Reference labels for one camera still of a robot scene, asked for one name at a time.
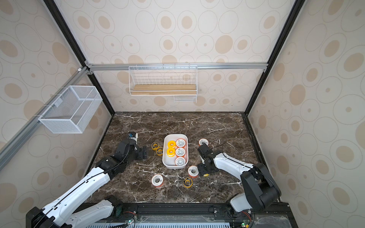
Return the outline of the orange white tape roll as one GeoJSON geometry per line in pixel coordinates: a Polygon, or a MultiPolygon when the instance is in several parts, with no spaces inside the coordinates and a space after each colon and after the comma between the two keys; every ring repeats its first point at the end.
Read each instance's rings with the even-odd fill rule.
{"type": "Polygon", "coordinates": [[[209,145],[209,141],[205,138],[199,140],[199,145],[202,146],[203,144],[209,145]]]}
{"type": "Polygon", "coordinates": [[[151,183],[156,188],[159,188],[163,185],[163,176],[161,174],[156,174],[152,177],[151,183]]]}
{"type": "Polygon", "coordinates": [[[198,167],[197,166],[190,166],[188,168],[188,175],[191,177],[191,178],[197,178],[199,176],[199,170],[198,170],[198,167]]]}
{"type": "Polygon", "coordinates": [[[186,150],[184,148],[178,147],[175,150],[175,154],[177,157],[184,157],[186,155],[186,150]]]}
{"type": "Polygon", "coordinates": [[[175,144],[176,144],[176,147],[178,147],[178,148],[184,148],[186,146],[186,140],[180,138],[180,139],[176,140],[175,144]]]}
{"type": "Polygon", "coordinates": [[[176,166],[183,166],[186,165],[186,159],[184,157],[177,157],[175,160],[176,166]]]}

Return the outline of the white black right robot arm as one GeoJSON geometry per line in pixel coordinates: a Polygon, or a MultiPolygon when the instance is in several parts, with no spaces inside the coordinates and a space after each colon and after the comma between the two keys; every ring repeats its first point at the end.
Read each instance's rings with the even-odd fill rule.
{"type": "Polygon", "coordinates": [[[263,163],[237,160],[205,143],[198,147],[198,152],[202,160],[197,166],[200,176],[225,171],[241,181],[244,193],[229,200],[235,212],[263,211],[281,197],[281,190],[263,163]]]}

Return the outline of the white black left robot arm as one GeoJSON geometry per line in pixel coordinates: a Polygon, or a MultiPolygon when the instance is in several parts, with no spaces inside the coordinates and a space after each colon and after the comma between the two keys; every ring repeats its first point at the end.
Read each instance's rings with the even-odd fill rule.
{"type": "Polygon", "coordinates": [[[26,214],[27,228],[85,228],[101,219],[122,214],[122,202],[109,196],[84,210],[76,209],[94,192],[134,161],[147,159],[147,147],[139,147],[136,138],[122,140],[117,151],[105,156],[66,193],[43,208],[34,207],[26,214]]]}

